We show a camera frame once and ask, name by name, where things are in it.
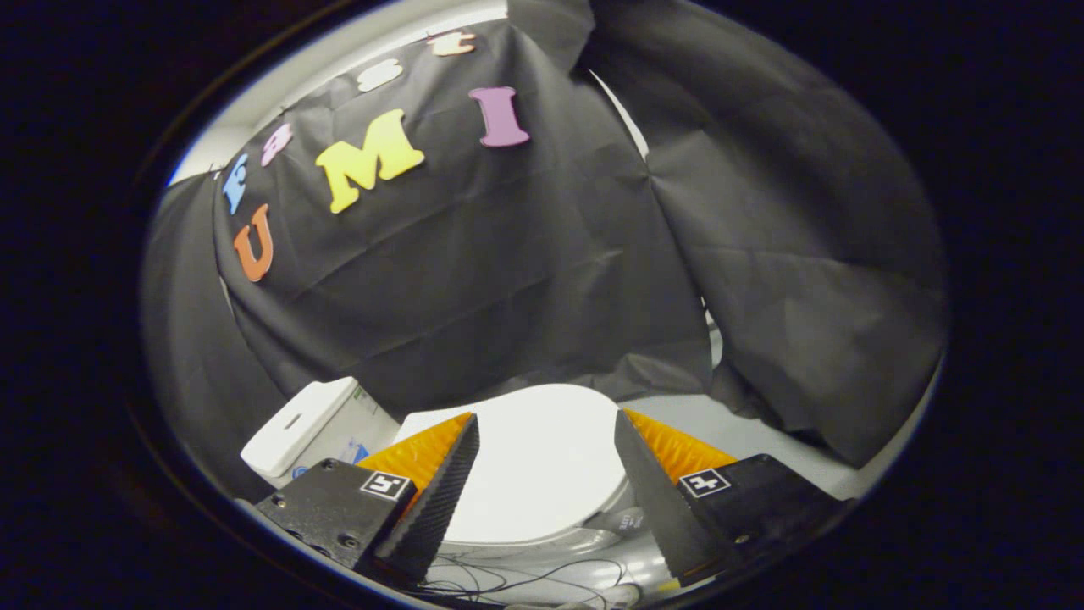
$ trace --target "yellow letter m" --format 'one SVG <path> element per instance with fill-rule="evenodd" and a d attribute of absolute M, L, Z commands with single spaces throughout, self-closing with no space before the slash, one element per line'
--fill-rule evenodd
<path fill-rule="evenodd" d="M 382 114 L 369 124 L 365 142 L 361 148 L 346 142 L 335 142 L 317 157 L 317 165 L 327 172 L 332 190 L 332 212 L 338 213 L 358 200 L 358 189 L 372 190 L 376 184 L 376 161 L 380 161 L 380 179 L 390 180 L 416 167 L 425 159 L 422 151 L 414 150 L 402 127 L 402 109 Z"/>

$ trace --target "wrinkled fabric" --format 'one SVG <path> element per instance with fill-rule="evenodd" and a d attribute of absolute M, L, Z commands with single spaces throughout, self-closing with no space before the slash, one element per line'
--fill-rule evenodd
<path fill-rule="evenodd" d="M 641 129 L 651 186 L 723 338 L 711 395 L 861 467 L 947 336 L 932 209 L 854 100 L 673 0 L 595 2 L 581 56 Z"/>
<path fill-rule="evenodd" d="M 709 393 L 867 462 L 947 324 L 932 212 L 891 140 L 812 67 L 684 2 L 509 0 L 508 16 L 462 28 L 469 53 L 421 41 L 285 108 L 234 157 L 235 213 L 227 171 L 169 189 L 145 324 L 190 451 L 258 501 L 244 443 L 310 381 L 351 376 L 400 421 L 541 384 Z M 390 57 L 403 73 L 360 92 Z M 481 87 L 516 90 L 528 142 L 479 143 Z M 314 159 L 395 108 L 425 160 L 332 213 Z M 260 167 L 284 122 L 292 141 Z M 233 239 L 263 204 L 274 256 L 253 282 Z"/>

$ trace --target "orange letter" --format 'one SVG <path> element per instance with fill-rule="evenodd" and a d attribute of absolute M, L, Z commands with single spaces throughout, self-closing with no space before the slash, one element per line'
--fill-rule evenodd
<path fill-rule="evenodd" d="M 257 260 L 253 254 L 253 244 L 248 241 L 248 225 L 241 229 L 233 238 L 233 247 L 241 257 L 241 268 L 245 271 L 245 276 L 258 282 L 271 268 L 271 256 L 274 254 L 271 229 L 268 228 L 268 204 L 264 203 L 253 213 L 253 224 L 256 224 L 256 234 L 260 237 L 260 259 Z"/>

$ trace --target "pink letter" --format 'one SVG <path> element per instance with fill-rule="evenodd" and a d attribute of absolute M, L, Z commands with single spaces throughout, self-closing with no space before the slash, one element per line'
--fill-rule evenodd
<path fill-rule="evenodd" d="M 481 145 L 514 146 L 531 139 L 530 133 L 520 129 L 516 121 L 516 111 L 512 107 L 512 96 L 515 94 L 516 90 L 512 87 L 489 87 L 470 91 L 470 99 L 477 100 L 486 120 L 486 135 L 481 139 Z"/>

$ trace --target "white box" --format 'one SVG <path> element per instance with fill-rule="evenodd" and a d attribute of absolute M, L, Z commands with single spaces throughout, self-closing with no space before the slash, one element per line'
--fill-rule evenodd
<path fill-rule="evenodd" d="M 398 431 L 353 378 L 312 382 L 263 425 L 241 458 L 280 489 L 322 459 L 356 464 L 387 449 Z"/>

